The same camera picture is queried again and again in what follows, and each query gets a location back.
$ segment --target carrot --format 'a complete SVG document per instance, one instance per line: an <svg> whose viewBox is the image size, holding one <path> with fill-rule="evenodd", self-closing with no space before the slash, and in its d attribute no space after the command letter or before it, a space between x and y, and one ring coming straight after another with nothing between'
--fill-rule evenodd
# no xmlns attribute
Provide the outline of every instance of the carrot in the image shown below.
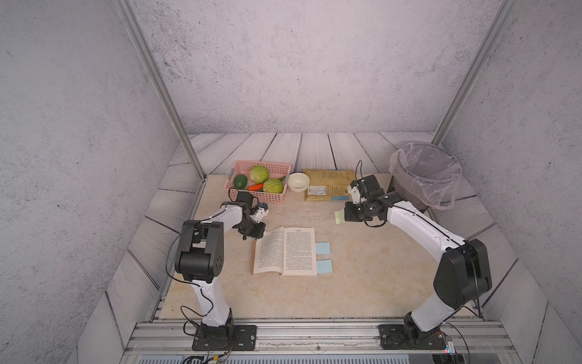
<svg viewBox="0 0 582 364"><path fill-rule="evenodd" d="M263 185L264 185L264 183L259 183L258 185L250 186L249 188L247 188L247 190L258 191L262 188Z"/></svg>

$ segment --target white ceramic bowl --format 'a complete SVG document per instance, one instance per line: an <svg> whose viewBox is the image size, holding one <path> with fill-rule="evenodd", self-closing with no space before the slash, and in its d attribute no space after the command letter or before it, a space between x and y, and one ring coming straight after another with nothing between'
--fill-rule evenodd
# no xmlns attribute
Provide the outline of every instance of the white ceramic bowl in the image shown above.
<svg viewBox="0 0 582 364"><path fill-rule="evenodd" d="M287 187L293 192L303 192L309 187L309 177L305 173L293 173L289 176Z"/></svg>

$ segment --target white robotic arm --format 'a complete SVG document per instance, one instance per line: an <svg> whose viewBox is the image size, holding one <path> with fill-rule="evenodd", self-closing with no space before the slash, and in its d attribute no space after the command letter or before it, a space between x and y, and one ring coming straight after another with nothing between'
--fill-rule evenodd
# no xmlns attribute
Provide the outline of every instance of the white robotic arm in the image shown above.
<svg viewBox="0 0 582 364"><path fill-rule="evenodd" d="M433 333L468 301L491 289L487 249L478 240L466 241L425 218L396 192L384 193L376 177L366 176L348 186L353 202L346 202L346 221L372 221L399 227L439 263L434 292L404 318L402 338L382 340L385 349L424 348L434 345Z"/></svg>
<svg viewBox="0 0 582 364"><path fill-rule="evenodd" d="M251 236L260 239L265 231L261 220L268 214L265 203L251 207L253 196L249 192L239 192L236 201L224 202L220 210L202 220L187 220L182 226L180 242L176 251L175 269L181 273L196 292L202 310L202 322L197 326L194 350L232 348L235 327L232 311L222 294L219 279L224 263L224 235L231 228L237 228L243 239ZM238 345L254 348L254 340L240 340Z"/></svg>

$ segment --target metal frame pole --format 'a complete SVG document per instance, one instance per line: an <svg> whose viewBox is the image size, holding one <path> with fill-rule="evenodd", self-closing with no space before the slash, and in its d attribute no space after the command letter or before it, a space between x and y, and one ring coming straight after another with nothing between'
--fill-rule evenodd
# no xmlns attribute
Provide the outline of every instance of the metal frame pole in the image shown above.
<svg viewBox="0 0 582 364"><path fill-rule="evenodd" d="M170 97L168 89L162 80L162 76L159 74L159 70L155 65L154 58L152 57L150 49L147 46L140 26L137 24L135 14L132 11L132 7L130 6L129 1L115 0L114 3L117 6L123 22L125 23L129 36L132 38L133 44L136 46L137 53L140 55L140 58L143 61L148 74L150 75L150 79L154 84L155 90L158 93L159 98L162 100L164 108L168 113L170 122L174 126L176 134L178 134L178 138L186 150L188 158L192 162L192 165L194 166L198 176L200 176L200 179L204 179L205 174L204 170L202 169L202 165L200 164L198 157L196 157L194 148L190 143L190 138L188 138L188 134L186 134L184 125L180 120L180 115L178 115L178 111L172 102L172 98Z"/></svg>
<svg viewBox="0 0 582 364"><path fill-rule="evenodd" d="M503 0L503 3L499 7L497 11L497 15L495 16L489 31L485 35L481 46L477 50L463 81L461 81L461 85L453 97L449 108L446 110L445 116L443 116L441 122L439 123L438 127L436 128L436 132L434 137L432 138L432 144L439 145L442 143L442 140L445 138L446 133L449 131L455 116L461 109L463 102L467 98L467 95L471 91L471 88L475 81L477 80L477 76L479 75L479 71L483 68L485 61L493 51L497 40L501 33L503 33L503 29L509 23L509 19L513 14L519 0Z"/></svg>

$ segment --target book page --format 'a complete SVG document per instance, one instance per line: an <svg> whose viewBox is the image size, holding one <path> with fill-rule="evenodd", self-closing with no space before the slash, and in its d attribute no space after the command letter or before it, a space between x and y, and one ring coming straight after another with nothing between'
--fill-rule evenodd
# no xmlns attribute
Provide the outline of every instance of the book page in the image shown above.
<svg viewBox="0 0 582 364"><path fill-rule="evenodd" d="M317 275L314 228L285 228L284 275Z"/></svg>
<svg viewBox="0 0 582 364"><path fill-rule="evenodd" d="M284 227L266 232L261 239L257 240L253 274L263 272L283 273L284 241Z"/></svg>

